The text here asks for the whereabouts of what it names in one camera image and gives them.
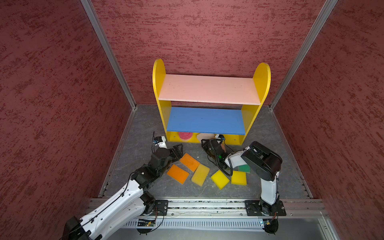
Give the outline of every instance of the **side wall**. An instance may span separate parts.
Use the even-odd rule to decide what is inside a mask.
[[[272,72],[269,104],[324,0],[92,3],[138,104],[156,104],[156,58],[164,60],[167,73],[247,78],[266,62]]]
[[[0,31],[1,238],[59,239],[130,106],[79,0],[1,1]]]
[[[383,12],[339,0],[275,108],[342,239],[384,238]]]

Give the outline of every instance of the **round pink sponge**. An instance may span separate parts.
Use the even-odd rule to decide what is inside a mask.
[[[188,141],[192,138],[193,133],[192,132],[179,132],[179,137],[183,141]]]

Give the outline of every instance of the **orange sponge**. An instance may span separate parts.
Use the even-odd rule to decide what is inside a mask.
[[[168,170],[167,175],[175,179],[181,184],[184,184],[187,177],[189,176],[189,173],[184,171],[183,169],[179,168],[175,164],[172,165],[172,167]]]
[[[189,155],[188,153],[184,154],[184,156],[180,159],[180,162],[184,164],[192,172],[194,172],[197,169],[197,167],[200,165],[200,163],[196,161],[196,159],[191,157],[191,155]]]

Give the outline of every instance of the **baseboard trim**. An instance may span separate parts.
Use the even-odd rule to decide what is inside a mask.
[[[109,166],[109,169],[108,169],[107,176],[105,177],[105,180],[104,180],[103,185],[102,185],[102,187],[100,189],[100,193],[99,193],[98,197],[104,197],[104,192],[107,189],[108,184],[111,182],[111,179],[112,179],[112,176],[113,176],[113,172],[115,171],[116,164],[117,164],[117,162],[118,162],[118,160],[120,158],[120,155],[121,155],[121,152],[122,152],[122,148],[124,147],[124,143],[125,143],[125,141],[127,139],[127,136],[128,136],[129,130],[131,128],[131,125],[132,125],[133,118],[134,118],[136,110],[137,110],[137,107],[135,109],[132,109],[131,114],[129,115],[127,124],[125,125],[124,131],[123,131],[123,133],[121,135],[121,138],[120,138],[120,141],[119,141],[119,145],[116,148],[115,155],[113,156],[111,165]]]
[[[304,179],[303,173],[301,172],[300,167],[299,167],[299,165],[297,164],[296,158],[295,158],[295,156],[293,155],[293,152],[292,152],[292,150],[291,150],[291,147],[289,146],[289,143],[288,143],[287,139],[285,138],[284,132],[283,132],[283,130],[281,129],[281,126],[280,126],[280,124],[279,124],[279,121],[277,120],[274,111],[273,111],[271,108],[269,108],[269,110],[270,110],[271,113],[272,113],[272,117],[273,117],[273,120],[275,121],[275,124],[276,124],[276,127],[277,127],[277,131],[279,132],[279,135],[280,135],[280,137],[281,137],[281,140],[283,141],[283,144],[284,144],[284,147],[285,147],[285,149],[286,149],[286,151],[287,151],[287,153],[288,153],[288,156],[293,160],[293,164],[295,165],[295,168],[296,168],[296,170],[297,170],[297,172],[298,172],[298,174],[299,174],[299,176],[300,176],[300,178],[301,178],[301,181],[303,182],[303,185],[304,185],[304,187],[305,187],[305,190],[307,191],[308,196],[309,196],[310,198],[313,198],[313,195],[312,195],[312,193],[311,193],[311,191],[310,191],[310,189],[309,189],[309,187],[308,187],[308,185],[307,185],[307,182],[306,182],[305,179]]]

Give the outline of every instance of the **metal bracket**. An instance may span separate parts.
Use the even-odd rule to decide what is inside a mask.
[[[260,210],[260,200],[245,200],[245,209],[247,210],[247,216],[265,216]],[[277,216],[287,216],[285,207],[282,201],[278,201],[272,206],[272,212],[277,212]]]
[[[157,207],[159,211],[162,211],[164,213],[164,216],[166,216],[168,211],[168,203],[169,203],[168,200],[155,200],[155,207]],[[149,214],[149,216],[154,216],[154,215],[155,215],[155,211]]]

